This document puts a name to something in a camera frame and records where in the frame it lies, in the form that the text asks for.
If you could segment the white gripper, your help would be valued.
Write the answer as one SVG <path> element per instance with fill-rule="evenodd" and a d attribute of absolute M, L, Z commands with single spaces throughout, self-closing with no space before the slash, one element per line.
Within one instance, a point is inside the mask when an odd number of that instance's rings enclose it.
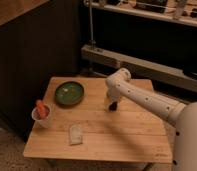
<path fill-rule="evenodd" d="M 107 91 L 107 97 L 110 100 L 109 110 L 113 111 L 113 103 L 118 103 L 120 101 L 121 95 L 117 91 Z"/>

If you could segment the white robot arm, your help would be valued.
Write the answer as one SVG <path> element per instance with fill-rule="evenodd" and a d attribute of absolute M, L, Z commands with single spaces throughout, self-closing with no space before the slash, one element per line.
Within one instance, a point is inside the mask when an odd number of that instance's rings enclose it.
<path fill-rule="evenodd" d="M 172 171 L 197 171 L 197 102 L 180 101 L 129 83 L 128 69 L 120 68 L 106 80 L 111 103 L 126 97 L 175 128 Z"/>

